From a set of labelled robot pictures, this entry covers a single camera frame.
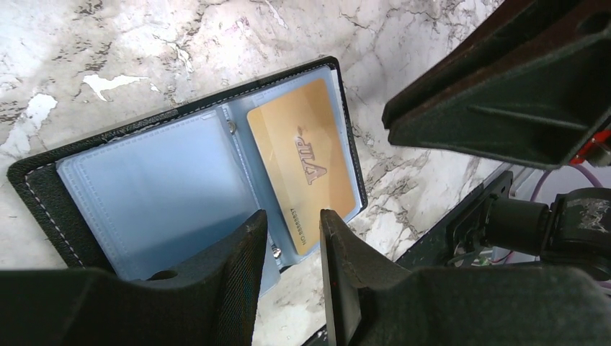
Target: marble countertop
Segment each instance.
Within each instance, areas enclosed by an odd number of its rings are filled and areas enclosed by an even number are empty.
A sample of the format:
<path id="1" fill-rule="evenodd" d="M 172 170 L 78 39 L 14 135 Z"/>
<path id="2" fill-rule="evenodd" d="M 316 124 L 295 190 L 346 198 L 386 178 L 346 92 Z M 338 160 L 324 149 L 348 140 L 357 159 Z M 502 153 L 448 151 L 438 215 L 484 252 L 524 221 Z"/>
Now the marble countertop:
<path id="1" fill-rule="evenodd" d="M 499 164 L 391 147 L 383 106 L 501 1 L 335 2 L 2 1 L 0 269 L 65 267 L 7 182 L 11 163 L 327 55 L 340 62 L 370 201 L 350 226 L 398 258 Z M 317 253 L 259 301 L 253 345 L 300 345 L 324 323 Z"/>

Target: stitching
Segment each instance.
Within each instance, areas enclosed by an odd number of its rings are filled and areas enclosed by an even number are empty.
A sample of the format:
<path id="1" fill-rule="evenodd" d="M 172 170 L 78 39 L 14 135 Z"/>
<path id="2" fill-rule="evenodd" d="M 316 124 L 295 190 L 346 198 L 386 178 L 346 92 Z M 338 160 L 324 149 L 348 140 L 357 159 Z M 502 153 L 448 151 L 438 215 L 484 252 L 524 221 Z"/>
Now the stitching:
<path id="1" fill-rule="evenodd" d="M 225 97 L 224 99 L 220 99 L 220 100 L 218 100 L 218 101 L 211 102 L 211 103 L 210 103 L 210 104 L 208 104 L 208 105 L 205 105 L 205 106 L 202 106 L 202 107 L 198 107 L 198 108 L 196 108 L 196 109 L 192 110 L 191 112 L 185 113 L 185 114 L 181 115 L 180 117 L 186 117 L 187 115 L 193 114 L 193 113 L 195 113 L 195 112 L 199 112 L 200 110 L 203 110 L 203 109 L 205 109 L 205 108 L 211 107 L 211 106 L 213 106 L 213 105 L 217 105 L 217 104 L 219 104 L 219 103 L 226 102 L 226 101 L 228 101 L 228 100 L 230 100 L 230 99 L 233 99 L 233 98 L 236 98 L 236 97 L 240 97 L 240 96 L 242 96 L 242 95 L 244 95 L 244 94 L 248 94 L 249 92 L 253 92 L 253 91 L 255 91 L 255 90 L 258 90 L 258 89 L 261 89 L 261 88 L 264 88 L 264 87 L 268 87 L 269 85 L 272 85 L 272 84 L 278 84 L 278 83 L 280 83 L 281 81 L 284 81 L 284 80 L 289 79 L 289 78 L 293 78 L 294 76 L 298 76 L 298 75 L 300 75 L 300 74 L 305 74 L 305 73 L 307 73 L 307 72 L 309 72 L 309 71 L 315 70 L 315 69 L 320 68 L 320 67 L 323 67 L 323 66 L 329 66 L 329 67 L 332 67 L 332 68 L 335 68 L 335 67 L 336 67 L 336 66 L 335 66 L 335 65 L 333 65 L 332 63 L 324 63 L 324 64 L 321 64 L 321 65 L 317 65 L 317 66 L 314 66 L 314 67 L 308 68 L 308 69 L 307 69 L 307 70 L 305 70 L 305 71 L 301 71 L 301 72 L 299 72 L 299 73 L 297 73 L 297 74 L 291 74 L 291 75 L 286 76 L 286 77 L 284 77 L 284 78 L 282 78 L 282 79 L 278 79 L 278 80 L 275 80 L 275 81 L 271 81 L 271 82 L 269 82 L 269 83 L 259 85 L 259 86 L 257 86 L 257 87 L 254 87 L 254 88 L 250 89 L 250 90 L 246 90 L 246 91 L 244 91 L 244 92 L 241 92 L 241 93 L 239 93 L 239 94 L 231 95 L 230 97 Z M 340 86 L 340 92 L 342 93 L 342 96 L 344 96 L 344 95 L 343 95 L 344 90 L 342 89 L 342 86 Z M 350 121 L 350 117 L 348 116 L 348 109 L 347 109 L 347 107 L 346 107 L 345 96 L 344 96 L 344 97 L 342 97 L 342 106 L 343 106 L 343 108 L 344 108 L 344 118 L 345 118 L 345 120 L 346 120 L 346 126 L 347 126 L 348 130 L 349 130 L 350 132 L 352 132 L 352 129 L 351 129 L 351 127 L 352 127 L 352 122 Z M 175 119 L 175 118 L 173 118 L 173 117 L 171 117 L 170 119 L 166 119 L 166 120 L 163 120 L 163 121 L 159 121 L 159 122 L 157 122 L 157 123 L 154 123 L 154 124 L 147 125 L 147 126 L 145 126 L 145 127 L 143 127 L 143 128 L 140 128 L 140 129 L 138 129 L 138 130 L 133 131 L 132 133 L 127 133 L 127 134 L 125 134 L 125 135 L 123 135 L 123 136 L 115 136 L 115 137 L 113 137 L 113 138 L 111 138 L 111 139 L 109 139 L 109 140 L 105 140 L 105 141 L 106 141 L 107 143 L 109 143 L 109 142 L 111 142 L 111 141 L 116 141 L 116 140 L 118 140 L 118 139 L 126 138 L 126 137 L 129 137 L 129 136 L 131 136 L 131 135 L 135 135 L 135 134 L 141 133 L 141 132 L 143 132 L 143 131 L 145 131 L 145 130 L 148 130 L 149 128 L 156 127 L 156 126 L 159 126 L 159 125 L 163 125 L 163 124 L 165 124 L 165 123 L 168 123 L 168 122 L 170 122 L 170 121 L 174 121 L 174 120 L 176 120 L 176 119 Z M 354 161 L 354 159 L 355 159 L 355 157 L 356 157 L 356 150 L 355 150 L 355 149 L 356 149 L 356 146 L 355 146 L 355 144 L 354 144 L 354 141 L 351 141 L 351 140 L 350 140 L 350 137 L 348 137 L 348 141 L 349 141 L 350 156 L 352 157 L 352 160 Z M 24 179 L 25 179 L 25 184 L 27 185 L 27 189 L 30 191 L 30 193 L 32 193 L 32 196 L 34 197 L 34 199 L 36 199 L 36 202 L 38 203 L 38 205 L 40 205 L 40 207 L 41 207 L 41 208 L 43 209 L 43 211 L 45 212 L 45 215 L 46 215 L 46 216 L 49 218 L 49 221 L 51 221 L 51 223 L 53 224 L 53 227 L 56 229 L 56 231 L 57 231 L 57 232 L 59 233 L 59 235 L 61 236 L 61 238 L 62 238 L 62 240 L 64 241 L 64 243 L 66 243 L 66 245 L 68 245 L 68 248 L 70 249 L 70 253 L 72 253 L 72 255 L 73 255 L 75 258 L 76 258 L 76 260 L 77 260 L 77 261 L 79 261 L 79 264 L 80 264 L 80 265 L 81 265 L 83 268 L 85 268 L 85 264 L 83 264 L 83 262 L 81 261 L 81 258 L 80 258 L 80 257 L 79 257 L 79 256 L 76 254 L 76 252 L 74 251 L 74 248 L 73 248 L 73 247 L 70 245 L 70 242 L 68 242 L 68 240 L 66 239 L 66 236 L 63 234 L 63 232 L 60 230 L 60 228 L 58 227 L 58 225 L 55 223 L 55 220 L 53 220 L 53 218 L 51 217 L 51 214 L 49 214 L 49 212 L 47 211 L 47 208 L 46 208 L 46 207 L 43 205 L 43 202 L 40 200 L 40 198 L 39 198 L 38 196 L 36 196 L 36 192 L 34 192 L 34 190 L 32 189 L 32 187 L 30 186 L 30 183 L 27 181 L 27 180 L 28 180 L 28 178 L 29 178 L 29 176 L 30 176 L 32 173 L 34 173 L 35 171 L 37 171 L 37 170 L 39 170 L 39 169 L 42 169 L 42 168 L 45 168 L 45 167 L 47 167 L 47 166 L 51 166 L 51 165 L 53 165 L 53 164 L 55 164 L 55 163 L 56 163 L 56 161 L 51 162 L 51 163 L 49 163 L 49 164 L 42 165 L 42 166 L 37 167 L 37 168 L 35 168 L 35 169 L 33 169 L 33 170 L 29 171 L 28 173 L 26 173 L 26 175 L 24 176 Z M 360 188 L 360 190 L 361 190 L 361 194 L 365 194 L 365 187 L 364 187 L 364 186 L 362 186 L 362 175 L 359 173 L 359 170 L 358 170 L 358 169 L 356 169 L 356 170 L 355 170 L 355 172 L 356 172 L 356 175 L 357 175 L 357 181 L 359 182 L 359 188 Z"/>
<path id="2" fill-rule="evenodd" d="M 33 169 L 33 170 L 29 171 L 25 175 L 25 177 L 24 177 L 25 178 L 25 185 L 27 186 L 27 189 L 30 191 L 30 193 L 32 193 L 32 196 L 34 196 L 34 199 L 36 200 L 38 205 L 40 205 L 40 207 L 43 209 L 43 211 L 45 212 L 45 215 L 49 218 L 49 220 L 53 224 L 53 228 L 55 228 L 56 231 L 59 233 L 59 235 L 61 236 L 63 242 L 66 243 L 66 245 L 68 245 L 68 248 L 70 249 L 70 253 L 72 253 L 72 255 L 76 258 L 76 260 L 79 261 L 79 264 L 81 265 L 81 267 L 85 268 L 85 264 L 83 264 L 83 261 L 81 261 L 81 258 L 76 254 L 76 252 L 74 251 L 74 248 L 72 247 L 72 245 L 70 245 L 70 242 L 66 239 L 66 236 L 59 229 L 58 225 L 55 223 L 55 220 L 53 220 L 53 218 L 51 217 L 51 214 L 49 214 L 49 212 L 48 212 L 47 208 L 45 207 L 45 205 L 43 204 L 43 202 L 40 200 L 40 198 L 38 196 L 36 196 L 36 192 L 34 192 L 34 190 L 32 189 L 32 186 L 30 185 L 30 182 L 28 182 L 28 180 L 27 180 L 30 177 L 30 175 L 32 173 L 34 173 L 34 171 L 37 171 L 39 169 L 51 166 L 52 164 L 55 164 L 55 162 L 51 162 L 49 164 L 46 164 L 44 166 L 41 166 L 41 167 L 38 167 L 36 169 Z"/>

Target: white marble table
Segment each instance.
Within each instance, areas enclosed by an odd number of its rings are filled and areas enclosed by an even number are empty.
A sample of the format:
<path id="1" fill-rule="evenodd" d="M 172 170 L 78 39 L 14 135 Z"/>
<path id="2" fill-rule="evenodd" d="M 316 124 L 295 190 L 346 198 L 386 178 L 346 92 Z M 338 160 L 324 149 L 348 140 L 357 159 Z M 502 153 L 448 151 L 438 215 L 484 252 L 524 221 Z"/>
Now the white marble table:
<path id="1" fill-rule="evenodd" d="M 12 162 L 325 55 L 370 201 L 351 227 L 396 259 L 498 163 L 389 146 L 383 105 L 499 2 L 0 1 L 0 269 L 65 267 L 8 184 Z M 260 300 L 253 344 L 300 345 L 324 323 L 314 254 Z"/>

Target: black wallet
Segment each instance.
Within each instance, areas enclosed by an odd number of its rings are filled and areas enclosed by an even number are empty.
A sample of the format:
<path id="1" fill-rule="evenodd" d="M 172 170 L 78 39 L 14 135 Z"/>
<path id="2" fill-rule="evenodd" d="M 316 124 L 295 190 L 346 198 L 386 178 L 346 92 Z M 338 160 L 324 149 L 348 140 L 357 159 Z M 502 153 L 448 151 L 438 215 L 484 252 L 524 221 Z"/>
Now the black wallet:
<path id="1" fill-rule="evenodd" d="M 123 280 L 146 280 L 177 265 L 265 209 L 265 292 L 282 268 L 316 248 L 295 251 L 246 113 L 319 79 L 334 106 L 354 190 L 348 221 L 367 197 L 333 57 L 28 157 L 9 168 L 8 178 L 69 267 L 98 267 Z M 126 228 L 140 233 L 125 235 Z"/>

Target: wallet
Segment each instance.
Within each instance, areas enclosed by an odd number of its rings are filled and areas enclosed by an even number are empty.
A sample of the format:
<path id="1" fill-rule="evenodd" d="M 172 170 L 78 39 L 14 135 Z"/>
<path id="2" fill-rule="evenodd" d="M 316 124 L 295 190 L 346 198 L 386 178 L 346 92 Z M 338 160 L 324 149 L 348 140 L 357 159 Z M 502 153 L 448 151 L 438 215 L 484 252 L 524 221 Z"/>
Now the wallet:
<path id="1" fill-rule="evenodd" d="M 286 146 L 278 136 L 269 140 L 279 143 L 275 146 L 256 138 L 261 131 L 275 136 L 282 122 L 292 124 L 287 119 L 296 115 L 277 111 L 278 100 L 284 97 L 290 104 L 286 96 L 300 90 L 324 96 L 334 130 L 328 127 L 324 133 L 310 122 L 298 126 L 294 136 L 281 133 L 294 140 Z M 297 104 L 300 110 L 318 109 Z M 267 127 L 257 127 L 260 113 Z M 324 138 L 316 152 L 302 138 L 303 131 Z M 300 174 L 287 171 L 281 161 L 293 151 L 301 160 Z M 337 178 L 331 165 L 341 167 L 346 179 Z M 323 175 L 328 179 L 314 180 Z M 270 179 L 276 176 L 284 179 L 283 188 Z M 314 206 L 323 208 L 333 208 L 327 199 L 349 200 L 342 215 L 349 221 L 367 206 L 339 63 L 333 57 L 28 157 L 9 168 L 8 178 L 69 267 L 98 267 L 123 280 L 146 280 L 188 260 L 264 209 L 268 247 L 262 294 L 283 269 L 318 247 L 301 246 L 306 223 L 300 225 L 296 210 L 310 200 L 322 200 Z M 344 190 L 337 190 L 339 180 Z M 295 199 L 296 192 L 290 193 L 297 182 L 318 184 L 319 190 L 310 200 Z"/>

